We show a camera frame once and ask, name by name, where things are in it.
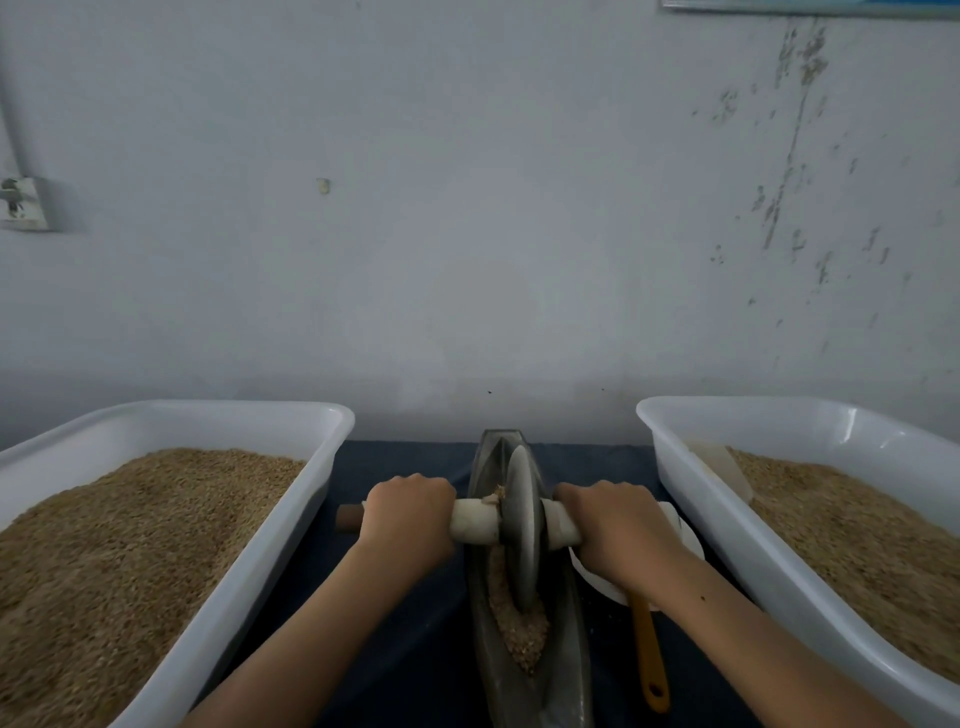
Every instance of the grain pile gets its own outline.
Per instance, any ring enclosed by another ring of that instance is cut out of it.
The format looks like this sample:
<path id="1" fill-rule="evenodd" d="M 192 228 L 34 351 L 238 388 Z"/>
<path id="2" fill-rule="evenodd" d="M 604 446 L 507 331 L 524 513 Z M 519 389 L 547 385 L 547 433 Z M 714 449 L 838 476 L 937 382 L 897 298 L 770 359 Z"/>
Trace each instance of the grain pile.
<path id="1" fill-rule="evenodd" d="M 960 539 L 834 468 L 731 454 L 751 507 L 858 615 L 960 682 Z"/>
<path id="2" fill-rule="evenodd" d="M 19 516 L 0 533 L 0 725 L 108 725 L 302 467 L 162 450 Z"/>
<path id="3" fill-rule="evenodd" d="M 528 675 L 540 660 L 546 645 L 546 635 L 550 630 L 550 621 L 540 595 L 535 595 L 534 603 L 527 614 L 520 612 L 510 595 L 507 582 L 507 557 L 504 546 L 492 546 L 487 562 L 487 591 L 490 596 L 490 609 L 496 626 L 503 635 L 514 662 Z"/>

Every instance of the white plastic tub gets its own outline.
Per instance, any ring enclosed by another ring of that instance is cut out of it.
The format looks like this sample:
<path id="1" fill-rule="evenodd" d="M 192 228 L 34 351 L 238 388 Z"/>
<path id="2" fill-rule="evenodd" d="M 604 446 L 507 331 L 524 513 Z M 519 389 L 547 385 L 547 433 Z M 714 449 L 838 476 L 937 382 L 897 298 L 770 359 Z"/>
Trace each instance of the white plastic tub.
<path id="1" fill-rule="evenodd" d="M 308 460 L 114 728 L 170 728 L 190 710 L 254 603 L 307 503 L 325 496 L 353 413 L 318 402 L 122 404 L 0 452 L 0 530 L 45 498 L 165 448 L 240 448 Z"/>
<path id="2" fill-rule="evenodd" d="M 654 397 L 660 480 L 750 596 L 804 643 L 919 726 L 960 725 L 960 685 L 878 635 L 684 446 L 700 439 L 757 455 L 832 465 L 960 533 L 960 446 L 841 402 Z"/>

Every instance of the forearm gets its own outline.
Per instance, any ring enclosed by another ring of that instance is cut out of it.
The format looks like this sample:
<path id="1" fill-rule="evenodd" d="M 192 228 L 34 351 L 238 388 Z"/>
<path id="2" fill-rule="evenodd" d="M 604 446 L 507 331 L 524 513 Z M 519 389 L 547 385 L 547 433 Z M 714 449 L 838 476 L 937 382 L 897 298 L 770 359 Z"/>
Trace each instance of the forearm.
<path id="1" fill-rule="evenodd" d="M 311 726 L 356 653 L 411 585 L 389 554 L 355 546 L 182 728 Z"/>
<path id="2" fill-rule="evenodd" d="M 663 575 L 657 604 L 707 654 L 770 728 L 903 726 L 698 559 Z"/>

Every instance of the table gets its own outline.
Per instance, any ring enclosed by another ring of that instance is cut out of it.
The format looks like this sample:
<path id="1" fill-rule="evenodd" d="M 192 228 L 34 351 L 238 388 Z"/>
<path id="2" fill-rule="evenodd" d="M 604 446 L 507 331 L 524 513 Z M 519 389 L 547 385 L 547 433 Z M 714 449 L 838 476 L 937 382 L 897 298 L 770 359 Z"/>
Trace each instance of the table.
<path id="1" fill-rule="evenodd" d="M 353 543 L 355 537 L 333 532 L 338 505 L 359 502 L 376 483 L 411 473 L 445 477 L 463 497 L 475 450 L 474 443 L 344 443 L 324 505 L 241 642 L 230 669 L 297 611 Z M 626 481 L 646 486 L 659 500 L 673 502 L 658 480 L 652 448 L 533 445 L 532 450 L 548 488 L 562 480 L 577 485 L 602 479 Z M 707 560 L 733 582 L 707 543 L 701 542 Z M 601 596 L 579 575 L 576 578 L 588 632 L 597 728 L 759 725 L 703 652 L 661 613 L 654 614 L 654 623 L 672 708 L 667 716 L 652 713 L 640 692 L 629 610 Z M 461 549 L 383 621 L 317 721 L 322 728 L 385 725 L 491 725 L 473 655 Z"/>

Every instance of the electrical outlet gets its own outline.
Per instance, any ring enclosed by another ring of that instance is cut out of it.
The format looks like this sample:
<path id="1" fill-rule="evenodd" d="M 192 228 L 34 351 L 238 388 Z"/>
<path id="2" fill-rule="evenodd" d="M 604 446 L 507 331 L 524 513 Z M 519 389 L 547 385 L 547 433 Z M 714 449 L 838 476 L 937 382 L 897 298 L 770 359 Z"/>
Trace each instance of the electrical outlet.
<path id="1" fill-rule="evenodd" d="M 8 177 L 0 181 L 0 227 L 4 230 L 43 232 L 50 229 L 43 209 L 42 180 Z"/>

